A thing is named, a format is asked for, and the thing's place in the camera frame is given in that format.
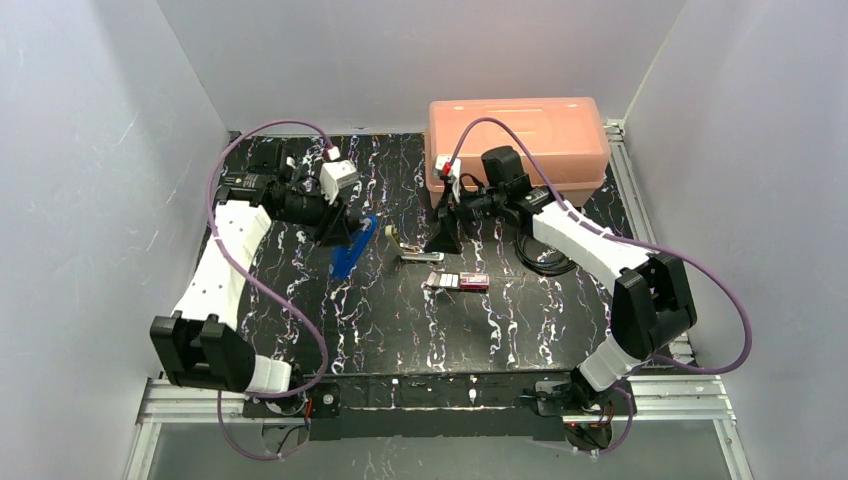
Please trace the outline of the beige stapler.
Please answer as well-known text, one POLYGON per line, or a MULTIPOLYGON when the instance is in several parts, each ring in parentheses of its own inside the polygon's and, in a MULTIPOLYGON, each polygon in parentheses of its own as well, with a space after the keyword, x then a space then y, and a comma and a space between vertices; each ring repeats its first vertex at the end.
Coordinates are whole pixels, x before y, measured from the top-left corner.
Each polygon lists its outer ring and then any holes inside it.
POLYGON ((403 242, 400 238, 399 231, 393 224, 389 224, 384 228, 384 235, 391 249, 401 260, 419 263, 437 263, 444 260, 445 255, 441 252, 427 253, 419 245, 411 245, 403 242))

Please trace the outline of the blue stapler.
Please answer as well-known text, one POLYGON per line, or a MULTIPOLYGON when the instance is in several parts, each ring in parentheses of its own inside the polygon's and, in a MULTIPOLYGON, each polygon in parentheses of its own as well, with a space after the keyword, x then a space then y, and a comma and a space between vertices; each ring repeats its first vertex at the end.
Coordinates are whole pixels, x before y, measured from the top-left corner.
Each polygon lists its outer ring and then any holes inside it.
POLYGON ((331 257, 331 277, 333 279, 344 280, 350 277, 353 268, 373 238, 377 227, 377 216, 367 215, 363 220, 363 225, 352 234, 351 244, 337 246, 333 249, 331 257))

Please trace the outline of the red staples box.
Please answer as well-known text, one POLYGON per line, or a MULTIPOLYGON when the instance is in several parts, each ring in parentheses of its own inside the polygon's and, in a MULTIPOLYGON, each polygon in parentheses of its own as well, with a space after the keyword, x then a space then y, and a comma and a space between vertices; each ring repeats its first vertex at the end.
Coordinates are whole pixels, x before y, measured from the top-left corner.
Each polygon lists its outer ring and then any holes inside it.
POLYGON ((446 291, 486 292, 490 286, 490 277, 480 272, 433 271, 425 280, 424 286, 446 291))

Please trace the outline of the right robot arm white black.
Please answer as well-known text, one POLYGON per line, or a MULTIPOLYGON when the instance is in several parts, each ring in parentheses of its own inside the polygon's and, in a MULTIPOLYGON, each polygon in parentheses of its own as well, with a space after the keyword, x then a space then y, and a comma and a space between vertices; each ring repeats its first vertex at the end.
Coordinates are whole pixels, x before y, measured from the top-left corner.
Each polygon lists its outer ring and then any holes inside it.
POLYGON ((612 295, 606 339, 566 380, 539 382, 527 395, 542 416, 605 407, 614 387, 695 324, 682 260, 614 240, 570 203, 558 202, 554 190, 533 186, 510 146, 485 152, 482 164, 487 181, 469 191, 458 161, 446 156, 435 161, 433 173, 444 188, 436 207, 437 230, 425 251, 459 254, 461 232, 472 234, 478 220, 502 218, 598 280, 612 295))

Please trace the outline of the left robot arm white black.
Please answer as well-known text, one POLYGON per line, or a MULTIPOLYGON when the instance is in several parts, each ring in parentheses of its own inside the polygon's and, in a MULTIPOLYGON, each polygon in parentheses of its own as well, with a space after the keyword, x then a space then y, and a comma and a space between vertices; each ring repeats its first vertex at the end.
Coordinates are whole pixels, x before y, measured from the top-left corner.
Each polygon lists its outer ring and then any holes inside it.
POLYGON ((213 234, 173 312, 154 318, 150 338, 169 381, 181 387, 276 396, 299 385, 295 368, 258 354, 238 333, 245 273, 275 221, 303 228, 333 250, 332 273, 344 278, 374 222, 350 213, 343 193, 358 180, 337 147, 316 176, 298 171, 289 150, 223 175, 212 197, 213 234))

